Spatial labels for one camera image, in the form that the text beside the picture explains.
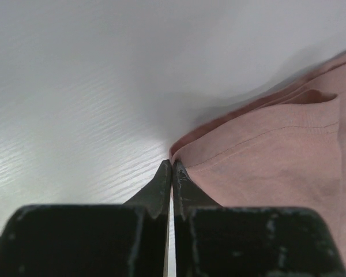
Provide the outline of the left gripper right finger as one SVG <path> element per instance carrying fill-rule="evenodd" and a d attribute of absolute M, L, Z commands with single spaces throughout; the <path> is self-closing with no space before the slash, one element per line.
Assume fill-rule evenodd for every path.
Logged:
<path fill-rule="evenodd" d="M 346 276 L 324 220 L 299 207 L 222 207 L 172 167 L 178 276 Z"/>

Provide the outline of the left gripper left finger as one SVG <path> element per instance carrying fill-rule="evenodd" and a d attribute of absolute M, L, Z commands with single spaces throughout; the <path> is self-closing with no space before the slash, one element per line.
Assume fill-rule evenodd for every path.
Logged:
<path fill-rule="evenodd" d="M 0 276 L 164 276 L 172 167 L 124 204 L 34 204 L 0 236 Z"/>

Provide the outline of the pink t shirt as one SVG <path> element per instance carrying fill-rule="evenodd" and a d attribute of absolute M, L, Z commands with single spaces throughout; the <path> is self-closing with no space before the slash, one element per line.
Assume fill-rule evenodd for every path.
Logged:
<path fill-rule="evenodd" d="M 170 159 L 223 206 L 317 211 L 346 265 L 346 52 L 192 130 Z"/>

